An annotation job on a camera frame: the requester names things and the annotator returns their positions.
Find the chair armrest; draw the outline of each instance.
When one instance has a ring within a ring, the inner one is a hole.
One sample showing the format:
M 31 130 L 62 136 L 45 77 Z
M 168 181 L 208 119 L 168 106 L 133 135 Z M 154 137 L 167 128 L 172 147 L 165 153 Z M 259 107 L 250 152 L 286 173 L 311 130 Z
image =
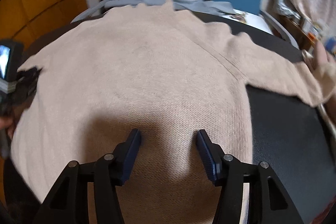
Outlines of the chair armrest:
M 260 14 L 275 30 L 279 32 L 279 34 L 285 41 L 292 44 L 293 47 L 297 49 L 299 48 L 299 45 L 297 44 L 294 37 L 274 17 L 272 17 L 269 13 L 267 13 L 264 10 L 260 10 Z

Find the knit fabric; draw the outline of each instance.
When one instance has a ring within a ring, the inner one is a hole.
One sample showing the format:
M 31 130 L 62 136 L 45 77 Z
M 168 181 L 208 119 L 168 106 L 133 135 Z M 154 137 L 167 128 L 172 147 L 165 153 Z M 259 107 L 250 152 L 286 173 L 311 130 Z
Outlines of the knit fabric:
M 224 23 L 174 12 L 170 1 L 83 22 L 22 68 L 35 65 L 43 68 L 37 94 L 12 142 L 17 170 L 42 202 L 70 160 L 96 161 L 139 128 L 133 172 L 117 188 L 130 224 L 212 222 L 220 189 L 206 177 L 194 136 L 203 128 L 225 153 L 251 163 L 246 84 L 315 107 L 336 82 L 334 67 L 311 74 Z

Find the handheld device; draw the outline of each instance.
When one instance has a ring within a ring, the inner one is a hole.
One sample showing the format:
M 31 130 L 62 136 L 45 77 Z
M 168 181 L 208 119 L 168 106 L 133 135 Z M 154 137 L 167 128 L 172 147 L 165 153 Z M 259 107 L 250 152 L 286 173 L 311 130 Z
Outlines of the handheld device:
M 10 39 L 0 40 L 0 117 L 7 116 L 13 105 L 22 104 L 36 91 L 40 73 L 36 67 L 18 72 L 24 46 Z M 0 130 L 0 154 L 9 156 L 9 139 L 6 130 Z

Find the silver screw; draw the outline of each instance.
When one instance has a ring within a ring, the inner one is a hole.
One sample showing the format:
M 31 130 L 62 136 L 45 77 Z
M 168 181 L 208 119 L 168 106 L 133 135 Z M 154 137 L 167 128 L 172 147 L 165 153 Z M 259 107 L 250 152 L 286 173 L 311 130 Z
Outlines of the silver screw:
M 224 160 L 231 161 L 231 160 L 233 160 L 233 156 L 230 155 L 230 154 L 225 154 L 224 155 Z
M 262 162 L 260 163 L 260 166 L 266 169 L 266 168 L 269 167 L 269 164 L 268 164 L 266 161 L 262 161 Z
M 104 159 L 105 159 L 105 160 L 113 160 L 113 158 L 114 158 L 114 155 L 113 155 L 113 154 L 106 154 L 106 155 L 104 156 Z
M 75 167 L 77 165 L 77 162 L 75 160 L 72 160 L 68 163 L 69 167 Z

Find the blue-gray garment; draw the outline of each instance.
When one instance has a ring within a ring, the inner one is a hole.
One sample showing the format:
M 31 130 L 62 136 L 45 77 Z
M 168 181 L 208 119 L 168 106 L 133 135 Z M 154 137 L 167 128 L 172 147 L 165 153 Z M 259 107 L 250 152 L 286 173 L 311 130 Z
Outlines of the blue-gray garment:
M 148 6 L 163 5 L 166 0 L 109 0 L 105 3 L 105 9 L 126 5 L 136 6 L 145 3 Z M 226 14 L 236 14 L 230 2 L 212 0 L 172 0 L 175 10 L 191 10 L 222 16 Z

